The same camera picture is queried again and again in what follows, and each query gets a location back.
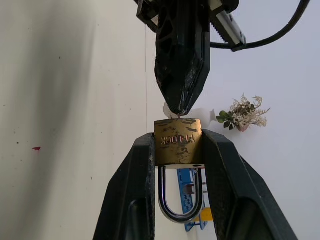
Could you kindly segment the blue plastic rack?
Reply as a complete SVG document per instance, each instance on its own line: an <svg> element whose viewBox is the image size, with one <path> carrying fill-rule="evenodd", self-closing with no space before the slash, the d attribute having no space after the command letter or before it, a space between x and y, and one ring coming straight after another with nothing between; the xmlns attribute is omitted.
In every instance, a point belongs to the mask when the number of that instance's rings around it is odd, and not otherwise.
<svg viewBox="0 0 320 240"><path fill-rule="evenodd" d="M179 193L180 193L180 200L181 200L181 207L182 213L186 214L190 212L195 206L195 175L196 170L194 168L184 168L184 169L177 169L177 180L179 185ZM202 209L210 208L210 201L208 195L208 188L206 183L206 175L205 169L201 170L202 172ZM196 218L193 219L193 222L185 223L185 231L190 232L192 228L197 228L203 231L210 221L201 221L200 214Z"/></svg>

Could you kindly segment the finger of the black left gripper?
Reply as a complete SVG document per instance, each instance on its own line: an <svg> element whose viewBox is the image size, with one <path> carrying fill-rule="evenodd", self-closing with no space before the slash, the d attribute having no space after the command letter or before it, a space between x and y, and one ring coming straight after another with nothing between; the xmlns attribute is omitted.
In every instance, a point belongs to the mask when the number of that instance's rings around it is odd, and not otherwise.
<svg viewBox="0 0 320 240"><path fill-rule="evenodd" d="M189 113L202 65L202 25L197 6L164 6L156 36L155 76L174 114Z"/></svg>
<svg viewBox="0 0 320 240"><path fill-rule="evenodd" d="M210 33L201 32L188 51L183 89L183 112L189 113L201 95L210 72Z"/></svg>

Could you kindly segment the brass padlock with steel shackle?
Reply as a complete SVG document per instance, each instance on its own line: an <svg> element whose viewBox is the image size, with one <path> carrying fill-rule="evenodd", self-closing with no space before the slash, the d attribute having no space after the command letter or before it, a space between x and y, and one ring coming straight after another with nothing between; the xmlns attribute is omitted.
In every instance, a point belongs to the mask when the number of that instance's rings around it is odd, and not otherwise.
<svg viewBox="0 0 320 240"><path fill-rule="evenodd" d="M202 153L202 124L196 118L172 118L154 122L155 166L158 168L158 202L170 221L178 224L192 222L202 210L203 180L201 168L205 166ZM195 169L195 203L183 214L173 212L167 202L166 170Z"/></svg>

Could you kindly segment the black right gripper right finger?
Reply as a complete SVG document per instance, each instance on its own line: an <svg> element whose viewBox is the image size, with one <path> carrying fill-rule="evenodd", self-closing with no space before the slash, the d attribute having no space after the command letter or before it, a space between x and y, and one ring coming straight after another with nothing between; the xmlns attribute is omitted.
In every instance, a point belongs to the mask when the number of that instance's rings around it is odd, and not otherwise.
<svg viewBox="0 0 320 240"><path fill-rule="evenodd" d="M298 240L264 179L229 139L204 130L202 154L217 240Z"/></svg>

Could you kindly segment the small potted flower plant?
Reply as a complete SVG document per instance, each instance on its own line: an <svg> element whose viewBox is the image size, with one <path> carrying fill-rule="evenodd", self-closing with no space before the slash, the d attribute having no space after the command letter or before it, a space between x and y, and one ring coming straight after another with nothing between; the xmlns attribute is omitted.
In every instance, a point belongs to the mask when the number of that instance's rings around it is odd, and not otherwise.
<svg viewBox="0 0 320 240"><path fill-rule="evenodd" d="M230 131L237 129L240 132L245 132L251 126L260 128L267 126L267 118L265 114L270 111L268 109L261 109L263 98L261 96L254 96L253 101L243 94L240 100L233 100L229 111L222 110L216 117L218 123L223 124L225 129Z"/></svg>

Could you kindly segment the yellow block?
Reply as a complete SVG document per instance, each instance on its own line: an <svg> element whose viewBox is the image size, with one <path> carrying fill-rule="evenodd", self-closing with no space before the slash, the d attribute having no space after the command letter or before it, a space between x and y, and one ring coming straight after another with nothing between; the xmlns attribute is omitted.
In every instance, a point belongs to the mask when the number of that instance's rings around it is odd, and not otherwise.
<svg viewBox="0 0 320 240"><path fill-rule="evenodd" d="M199 215L199 219L203 222L212 222L214 218L211 209L209 207L204 208Z"/></svg>

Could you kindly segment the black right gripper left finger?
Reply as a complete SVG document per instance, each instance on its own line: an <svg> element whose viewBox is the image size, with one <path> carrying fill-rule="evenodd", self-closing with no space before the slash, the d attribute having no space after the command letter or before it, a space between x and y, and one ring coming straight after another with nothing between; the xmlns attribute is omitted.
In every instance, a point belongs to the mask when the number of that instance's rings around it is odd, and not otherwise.
<svg viewBox="0 0 320 240"><path fill-rule="evenodd" d="M155 240L155 138L137 138L108 183L92 240Z"/></svg>

